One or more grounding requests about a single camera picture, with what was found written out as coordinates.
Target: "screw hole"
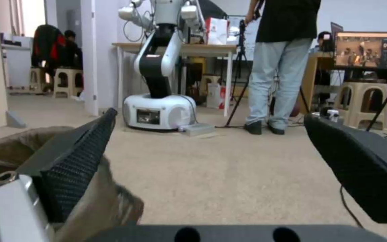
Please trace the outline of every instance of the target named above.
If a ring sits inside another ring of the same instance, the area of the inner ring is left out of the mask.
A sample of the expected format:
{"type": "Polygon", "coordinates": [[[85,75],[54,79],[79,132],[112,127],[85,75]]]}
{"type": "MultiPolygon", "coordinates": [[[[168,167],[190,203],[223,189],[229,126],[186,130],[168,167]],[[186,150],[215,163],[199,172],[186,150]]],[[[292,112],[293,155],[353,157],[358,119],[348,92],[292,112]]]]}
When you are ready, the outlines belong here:
{"type": "Polygon", "coordinates": [[[200,233],[194,228],[186,227],[175,234],[174,242],[200,242],[200,233]]]}
{"type": "Polygon", "coordinates": [[[273,232],[274,242],[300,242],[297,233],[289,228],[276,228],[273,232]]]}

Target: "light blue jeans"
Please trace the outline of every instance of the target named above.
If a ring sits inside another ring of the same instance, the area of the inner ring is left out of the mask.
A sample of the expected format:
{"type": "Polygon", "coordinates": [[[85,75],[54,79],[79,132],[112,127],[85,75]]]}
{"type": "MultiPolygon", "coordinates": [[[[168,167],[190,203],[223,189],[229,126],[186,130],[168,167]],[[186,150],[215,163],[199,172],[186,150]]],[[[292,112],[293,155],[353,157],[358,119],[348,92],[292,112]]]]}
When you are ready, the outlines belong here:
{"type": "Polygon", "coordinates": [[[280,84],[275,97],[274,116],[268,122],[275,129],[286,129],[302,83],[311,43],[312,39],[256,43],[249,81],[250,115],[247,124],[264,121],[267,117],[268,94],[278,70],[280,84]]]}

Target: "table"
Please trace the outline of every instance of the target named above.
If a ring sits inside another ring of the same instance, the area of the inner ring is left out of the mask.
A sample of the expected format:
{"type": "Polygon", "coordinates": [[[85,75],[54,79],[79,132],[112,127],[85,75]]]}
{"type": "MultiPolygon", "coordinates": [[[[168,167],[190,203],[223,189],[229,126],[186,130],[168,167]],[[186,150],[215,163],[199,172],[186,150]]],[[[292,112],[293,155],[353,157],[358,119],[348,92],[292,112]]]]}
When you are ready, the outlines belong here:
{"type": "MultiPolygon", "coordinates": [[[[305,99],[307,101],[307,107],[311,109],[311,102],[313,100],[313,95],[315,91],[315,78],[316,78],[316,70],[332,70],[334,68],[334,54],[333,52],[315,52],[311,53],[308,57],[307,66],[304,71],[304,76],[302,79],[301,88],[305,99]]],[[[328,88],[328,92],[337,92],[339,90],[339,86],[330,86],[328,88]]],[[[298,95],[297,102],[301,106],[301,113],[307,114],[307,110],[304,106],[301,94],[298,95]]]]}
{"type": "MultiPolygon", "coordinates": [[[[118,66],[118,82],[119,82],[119,106],[123,105],[123,54],[124,52],[138,54],[140,52],[140,43],[113,43],[117,48],[117,66],[118,66]]],[[[157,49],[157,54],[165,52],[164,47],[157,49]]],[[[226,92],[225,92],[225,108],[224,116],[228,116],[229,100],[232,81],[232,61],[233,55],[237,53],[235,45],[204,45],[204,44],[183,44],[180,50],[181,56],[189,57],[227,57],[227,72],[226,72],[226,92]]]]}

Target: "black shoe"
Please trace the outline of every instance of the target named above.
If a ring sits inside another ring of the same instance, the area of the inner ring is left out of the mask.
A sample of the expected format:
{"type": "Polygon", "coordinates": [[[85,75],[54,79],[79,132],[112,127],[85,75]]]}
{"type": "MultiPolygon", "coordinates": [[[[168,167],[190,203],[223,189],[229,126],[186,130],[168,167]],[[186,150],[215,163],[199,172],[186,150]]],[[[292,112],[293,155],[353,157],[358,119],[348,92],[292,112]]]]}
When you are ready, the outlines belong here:
{"type": "Polygon", "coordinates": [[[257,121],[251,124],[245,124],[244,129],[247,130],[251,134],[260,135],[262,134],[262,122],[257,121]]]}
{"type": "Polygon", "coordinates": [[[285,134],[285,130],[273,128],[273,126],[271,126],[270,123],[268,123],[268,129],[269,129],[273,134],[276,134],[276,135],[284,135],[284,134],[285,134]]]}

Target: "black shirt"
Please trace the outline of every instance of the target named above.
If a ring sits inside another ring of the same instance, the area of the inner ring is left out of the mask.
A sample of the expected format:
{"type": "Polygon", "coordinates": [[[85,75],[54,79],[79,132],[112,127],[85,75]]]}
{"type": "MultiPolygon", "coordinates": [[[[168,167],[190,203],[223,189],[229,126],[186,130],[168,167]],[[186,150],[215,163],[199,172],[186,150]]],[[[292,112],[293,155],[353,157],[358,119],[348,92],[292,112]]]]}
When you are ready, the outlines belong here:
{"type": "Polygon", "coordinates": [[[316,38],[321,0],[265,0],[256,42],[316,38]]]}
{"type": "Polygon", "coordinates": [[[66,54],[68,67],[83,68],[83,53],[77,44],[69,39],[66,39],[66,54]]]}

